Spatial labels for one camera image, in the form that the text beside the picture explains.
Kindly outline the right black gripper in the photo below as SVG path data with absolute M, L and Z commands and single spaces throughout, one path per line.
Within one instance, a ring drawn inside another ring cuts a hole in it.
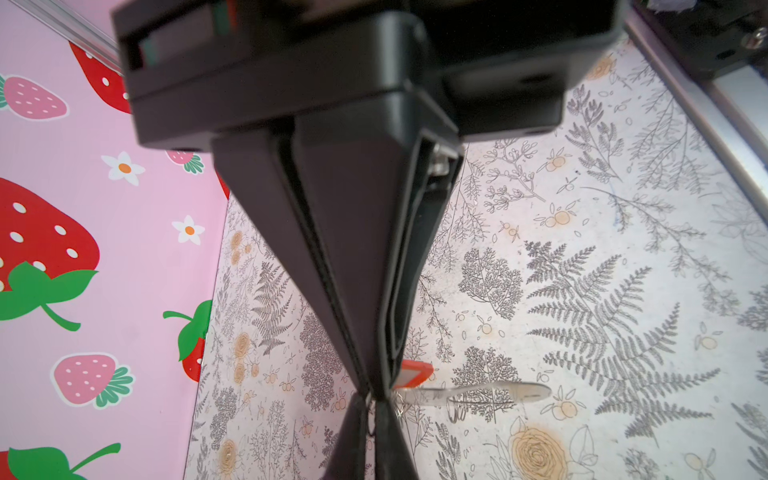
M 207 150 L 302 115 L 303 194 L 354 358 L 384 399 L 458 136 L 554 130 L 626 13 L 623 1 L 130 1 L 112 23 L 146 148 Z

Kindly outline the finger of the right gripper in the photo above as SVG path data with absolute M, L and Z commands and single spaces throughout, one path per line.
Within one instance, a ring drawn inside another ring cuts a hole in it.
M 369 392 L 293 158 L 292 135 L 240 131 L 212 142 L 225 183 L 324 327 L 357 391 Z

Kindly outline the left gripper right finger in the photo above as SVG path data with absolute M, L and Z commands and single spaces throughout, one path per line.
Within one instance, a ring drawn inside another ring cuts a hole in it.
M 418 473 L 400 428 L 393 404 L 375 406 L 375 479 L 418 480 Z

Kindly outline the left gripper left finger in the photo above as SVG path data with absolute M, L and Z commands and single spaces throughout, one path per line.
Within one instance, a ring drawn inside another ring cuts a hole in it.
M 368 410 L 365 399 L 355 393 L 329 459 L 323 479 L 361 480 L 365 477 Z

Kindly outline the red key tag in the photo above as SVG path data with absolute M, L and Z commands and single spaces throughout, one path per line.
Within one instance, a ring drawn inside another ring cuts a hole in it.
M 434 373 L 430 363 L 404 359 L 396 377 L 394 388 L 417 388 L 426 382 Z

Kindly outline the metal key holder plate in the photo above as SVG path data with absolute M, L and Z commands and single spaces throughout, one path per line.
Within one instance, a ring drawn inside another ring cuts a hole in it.
M 533 382 L 497 381 L 453 388 L 400 388 L 394 399 L 418 406 L 533 403 L 552 395 L 547 385 Z

